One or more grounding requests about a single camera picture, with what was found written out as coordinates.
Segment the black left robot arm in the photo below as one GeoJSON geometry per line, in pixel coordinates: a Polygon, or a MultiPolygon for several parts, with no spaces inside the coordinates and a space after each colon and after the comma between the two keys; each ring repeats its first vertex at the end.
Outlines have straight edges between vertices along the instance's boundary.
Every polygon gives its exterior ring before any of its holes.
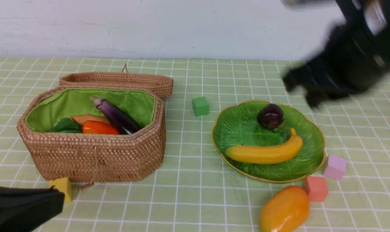
{"type": "Polygon", "coordinates": [[[0,186],[0,232],[32,232],[59,215],[65,194],[51,188],[0,186]]]}

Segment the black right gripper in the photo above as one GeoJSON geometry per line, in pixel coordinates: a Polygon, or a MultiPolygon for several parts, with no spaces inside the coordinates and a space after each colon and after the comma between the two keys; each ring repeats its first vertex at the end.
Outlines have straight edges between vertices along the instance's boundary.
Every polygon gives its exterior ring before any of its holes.
{"type": "Polygon", "coordinates": [[[362,94],[390,72],[390,0],[337,0],[346,22],[335,25],[323,51],[289,70],[286,91],[302,86],[311,108],[362,94]]]}

